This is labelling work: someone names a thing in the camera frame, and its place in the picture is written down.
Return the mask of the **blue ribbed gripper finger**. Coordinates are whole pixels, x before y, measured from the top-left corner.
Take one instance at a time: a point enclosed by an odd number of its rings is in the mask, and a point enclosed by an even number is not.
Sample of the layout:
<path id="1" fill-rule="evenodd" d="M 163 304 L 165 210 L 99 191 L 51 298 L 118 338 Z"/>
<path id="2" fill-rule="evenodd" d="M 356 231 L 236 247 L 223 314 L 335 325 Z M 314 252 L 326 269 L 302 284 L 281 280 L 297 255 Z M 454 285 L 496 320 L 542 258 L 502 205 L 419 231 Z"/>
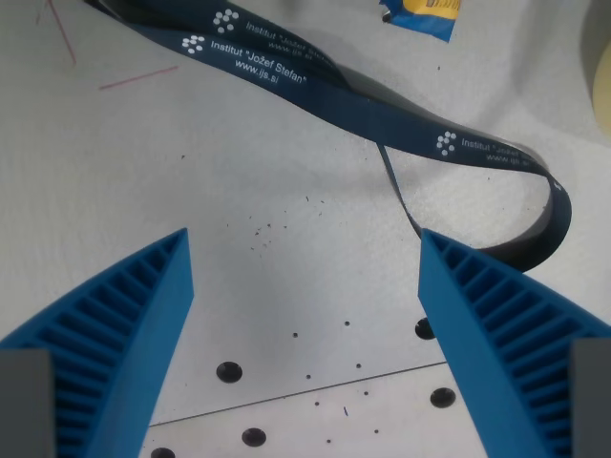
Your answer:
<path id="1" fill-rule="evenodd" d="M 136 457 L 194 299 L 188 232 L 117 262 L 1 341 L 45 349 L 59 457 Z"/>
<path id="2" fill-rule="evenodd" d="M 454 239 L 421 234 L 418 298 L 490 457 L 573 452 L 569 349 L 609 324 Z"/>

